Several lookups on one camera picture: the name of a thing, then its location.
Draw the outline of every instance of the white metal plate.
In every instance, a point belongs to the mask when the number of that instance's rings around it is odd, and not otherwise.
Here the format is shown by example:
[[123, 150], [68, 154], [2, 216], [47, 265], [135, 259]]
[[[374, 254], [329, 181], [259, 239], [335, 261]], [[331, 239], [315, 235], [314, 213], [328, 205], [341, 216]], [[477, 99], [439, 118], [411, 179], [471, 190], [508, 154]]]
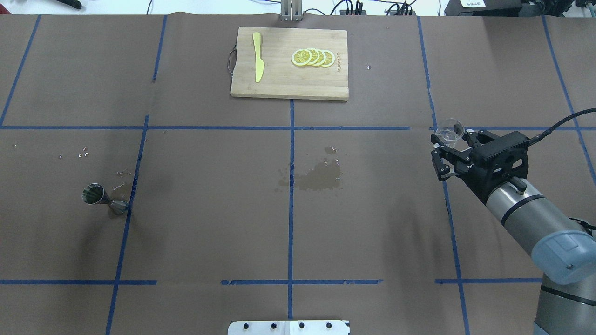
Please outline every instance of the white metal plate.
[[345, 320], [234, 321], [228, 335], [349, 335], [349, 324]]

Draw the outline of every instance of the black rubber ring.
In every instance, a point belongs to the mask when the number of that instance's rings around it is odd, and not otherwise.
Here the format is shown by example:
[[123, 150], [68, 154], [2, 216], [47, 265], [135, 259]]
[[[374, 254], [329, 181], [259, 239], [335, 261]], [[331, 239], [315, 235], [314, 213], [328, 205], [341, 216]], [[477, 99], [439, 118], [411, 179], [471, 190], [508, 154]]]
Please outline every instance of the black rubber ring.
[[505, 221], [507, 221], [507, 219], [509, 218], [509, 216], [511, 214], [513, 214], [513, 212], [515, 212], [516, 209], [522, 207], [523, 205], [527, 204], [528, 202], [530, 202], [532, 200], [536, 200], [536, 199], [540, 199], [540, 198], [546, 198], [546, 197], [543, 196], [542, 194], [537, 194], [535, 196], [524, 198], [522, 201], [520, 201], [520, 202], [516, 203], [515, 205], [513, 205], [511, 208], [509, 208], [509, 210], [507, 210], [505, 212], [505, 215], [503, 215], [503, 218], [501, 219], [501, 225], [503, 225], [503, 227], [505, 226]]
[[590, 305], [590, 306], [596, 306], [596, 301], [594, 301], [594, 300], [574, 296], [573, 294], [569, 294], [569, 293], [561, 292], [559, 290], [551, 289], [550, 287], [547, 287], [544, 285], [542, 285], [542, 287], [540, 289], [544, 292], [548, 292], [550, 294], [554, 294], [556, 296], [560, 296], [565, 299], [577, 301], [577, 302], [584, 303], [584, 304]]

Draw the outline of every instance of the red object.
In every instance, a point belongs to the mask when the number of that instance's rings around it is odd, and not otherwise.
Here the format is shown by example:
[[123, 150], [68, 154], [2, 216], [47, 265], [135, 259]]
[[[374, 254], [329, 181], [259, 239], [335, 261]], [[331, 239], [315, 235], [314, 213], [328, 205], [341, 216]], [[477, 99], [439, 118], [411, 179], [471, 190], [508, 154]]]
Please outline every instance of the red object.
[[10, 12], [8, 11], [8, 9], [4, 8], [2, 4], [0, 4], [0, 14], [10, 14]]

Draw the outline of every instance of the robotic arm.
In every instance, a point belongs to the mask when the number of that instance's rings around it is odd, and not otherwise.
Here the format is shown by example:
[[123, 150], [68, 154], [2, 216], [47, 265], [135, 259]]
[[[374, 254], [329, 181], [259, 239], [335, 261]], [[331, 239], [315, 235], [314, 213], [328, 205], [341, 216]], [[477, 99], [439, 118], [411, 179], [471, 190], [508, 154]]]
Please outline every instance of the robotic arm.
[[517, 131], [499, 137], [467, 130], [464, 151], [431, 135], [438, 179], [462, 179], [544, 271], [534, 335], [596, 334], [596, 227], [568, 218], [526, 179], [528, 148], [564, 122], [594, 111], [570, 115], [532, 139]]

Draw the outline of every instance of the jigger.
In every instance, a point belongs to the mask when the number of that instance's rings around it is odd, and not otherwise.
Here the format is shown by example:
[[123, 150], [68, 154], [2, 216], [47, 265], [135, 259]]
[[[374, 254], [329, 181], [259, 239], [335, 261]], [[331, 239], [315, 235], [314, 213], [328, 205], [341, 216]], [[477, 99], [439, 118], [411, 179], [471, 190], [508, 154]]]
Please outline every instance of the jigger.
[[87, 185], [80, 197], [86, 204], [107, 204], [116, 215], [126, 213], [129, 207], [126, 201], [110, 199], [104, 187], [96, 183]]

